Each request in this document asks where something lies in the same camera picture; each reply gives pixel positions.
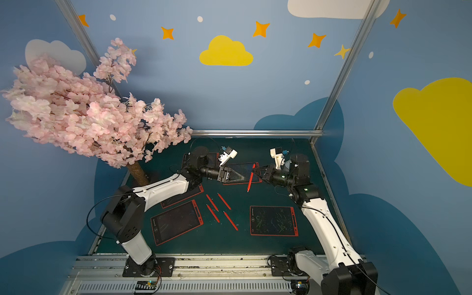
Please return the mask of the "red stylus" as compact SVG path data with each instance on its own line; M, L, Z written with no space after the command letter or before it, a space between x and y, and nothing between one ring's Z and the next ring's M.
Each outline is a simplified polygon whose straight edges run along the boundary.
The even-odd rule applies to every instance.
M216 210L216 211L219 211L219 209L216 206L216 204L214 203L213 199L208 194L206 194L206 197L207 197L208 201L210 202L211 206L213 207L213 209Z
M225 200L225 198L220 194L220 193L217 193L218 197L221 199L221 201L223 202L223 204L225 204L225 206L227 207L228 210L232 210L231 209L231 206L228 204L228 202Z
M216 221L218 224L221 224L220 219L217 217L216 213L213 211L213 209L211 208L211 206L208 205L208 204L206 204L206 207L207 207L207 209L209 210L209 212L211 213L212 217L215 219L215 221Z
M230 224L232 225L232 227L236 230L236 231L239 231L237 225L235 224L235 222L232 221L231 217L225 212L223 211L225 217L227 218L227 220L230 222Z
M251 169L251 173L250 173L250 177L249 177L249 181L248 181L248 186L247 186L247 193L250 192L250 189L251 189L251 186L252 186L252 182L253 182L253 177L254 177L254 169L256 168L256 164L254 163L253 166L252 166L252 169Z

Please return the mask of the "red tablet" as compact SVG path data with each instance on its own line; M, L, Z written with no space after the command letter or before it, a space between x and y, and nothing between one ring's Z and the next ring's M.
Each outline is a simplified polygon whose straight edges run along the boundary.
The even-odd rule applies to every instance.
M178 194L178 195L175 195L169 199L166 199L164 201L161 202L161 207L162 208L167 208L167 207L171 207L173 205L176 205L176 204L179 204L187 199L190 199L192 197L195 197L201 193L204 192L204 188L203 186L200 184L198 187L192 189L191 191L187 191L183 194Z
M248 184L248 181L249 181L249 177L250 177L250 173L251 173L251 169L252 169L252 166L253 164L256 164L256 167L259 167L259 163L258 162L247 162L247 163L232 163L232 164L227 164L226 167L229 167L229 168L236 168L236 169L241 169L245 172L245 179L246 179L246 183L245 184Z
M298 237L295 209L291 206L251 206L250 234L268 237Z
M151 218L154 243L162 245L203 224L197 203L191 200Z
M217 173L220 170L218 156L219 154L216 152L210 152L205 155L189 153L183 158L183 167L181 171L202 175Z

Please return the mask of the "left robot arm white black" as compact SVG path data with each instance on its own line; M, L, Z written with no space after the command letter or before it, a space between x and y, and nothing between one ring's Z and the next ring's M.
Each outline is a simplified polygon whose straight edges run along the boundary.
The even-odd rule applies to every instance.
M141 233L146 211L198 187L203 178L227 183L232 170L225 164L236 156L237 151L228 146L214 162L209 162L208 149L199 146L186 155L178 173L133 189L123 186L118 195L111 197L100 221L128 254L127 266L135 269L135 277L158 274L156 255Z

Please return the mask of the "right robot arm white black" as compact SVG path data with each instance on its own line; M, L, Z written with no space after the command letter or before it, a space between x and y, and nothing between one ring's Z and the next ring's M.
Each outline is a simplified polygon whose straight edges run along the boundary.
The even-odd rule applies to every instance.
M290 269L297 275L313 279L324 295L377 295L378 271L364 262L342 233L329 211L321 190L310 180L310 162L303 154L286 160L280 148L270 150L274 163L254 168L263 182L288 190L289 198L300 208L313 227L323 248L325 259L303 247L288 256Z

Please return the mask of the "right circuit board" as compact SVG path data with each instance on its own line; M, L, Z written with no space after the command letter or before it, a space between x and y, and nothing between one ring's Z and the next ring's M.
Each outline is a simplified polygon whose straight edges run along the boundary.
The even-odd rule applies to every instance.
M292 295L308 295L310 291L310 284L308 281L290 281Z

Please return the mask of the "circuit board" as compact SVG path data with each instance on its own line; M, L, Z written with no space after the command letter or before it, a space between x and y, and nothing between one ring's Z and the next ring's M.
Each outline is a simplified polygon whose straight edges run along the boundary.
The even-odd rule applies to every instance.
M134 295L153 295L157 292L159 283L155 280L138 281L134 286Z
M308 295L310 291L310 284L308 281L290 281L292 295Z

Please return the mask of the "left circuit board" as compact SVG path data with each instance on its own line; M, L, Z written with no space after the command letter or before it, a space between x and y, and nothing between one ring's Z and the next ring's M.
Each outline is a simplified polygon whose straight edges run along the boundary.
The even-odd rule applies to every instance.
M153 295L157 292L159 283L155 280L138 281L134 286L134 295Z

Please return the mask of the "pink cherry blossom tree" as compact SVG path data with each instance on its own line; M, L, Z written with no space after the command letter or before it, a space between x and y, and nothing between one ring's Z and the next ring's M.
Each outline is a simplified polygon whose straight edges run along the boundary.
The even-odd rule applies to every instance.
M113 83L125 81L135 65L133 50L119 38L92 74L78 76L44 54L14 69L15 81L2 93L12 107L8 122L36 143L134 172L139 161L192 135L185 114L166 113L160 99L118 96Z

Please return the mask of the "aluminium back rail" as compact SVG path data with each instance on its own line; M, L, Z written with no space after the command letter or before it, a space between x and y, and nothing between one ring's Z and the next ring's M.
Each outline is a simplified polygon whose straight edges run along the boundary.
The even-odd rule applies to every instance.
M321 130L196 130L192 132L193 137L257 137L257 138L296 138L323 136Z

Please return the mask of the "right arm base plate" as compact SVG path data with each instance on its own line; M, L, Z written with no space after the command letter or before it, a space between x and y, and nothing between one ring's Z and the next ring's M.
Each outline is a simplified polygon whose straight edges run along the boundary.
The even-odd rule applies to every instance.
M267 258L267 265L273 277L306 277L307 274L300 270L290 268L286 256L270 255Z

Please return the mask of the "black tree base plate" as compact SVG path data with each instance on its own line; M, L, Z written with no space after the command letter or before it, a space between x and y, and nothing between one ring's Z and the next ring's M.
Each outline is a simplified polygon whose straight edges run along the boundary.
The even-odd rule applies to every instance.
M161 179L161 176L159 172L149 172L145 174L145 177L147 179L147 183L155 183ZM135 187L140 187L142 184L140 184L132 175L129 176L129 179L127 181L127 185L130 188L135 188Z

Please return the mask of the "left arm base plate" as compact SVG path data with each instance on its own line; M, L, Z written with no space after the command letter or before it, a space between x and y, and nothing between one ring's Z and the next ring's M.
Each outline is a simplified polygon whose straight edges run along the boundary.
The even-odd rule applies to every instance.
M138 265L132 258L125 263L123 277L171 277L175 266L175 258L151 256L144 264Z

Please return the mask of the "aluminium rail frame front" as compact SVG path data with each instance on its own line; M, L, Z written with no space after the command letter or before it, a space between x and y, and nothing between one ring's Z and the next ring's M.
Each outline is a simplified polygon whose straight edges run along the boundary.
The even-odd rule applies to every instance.
M159 283L154 295L291 295L290 281L308 281L309 295L323 295L306 277L273 277L267 258L275 254L160 254L175 258L171 277L123 277L125 255L92 255L76 259L61 293L64 295L133 295L138 281Z

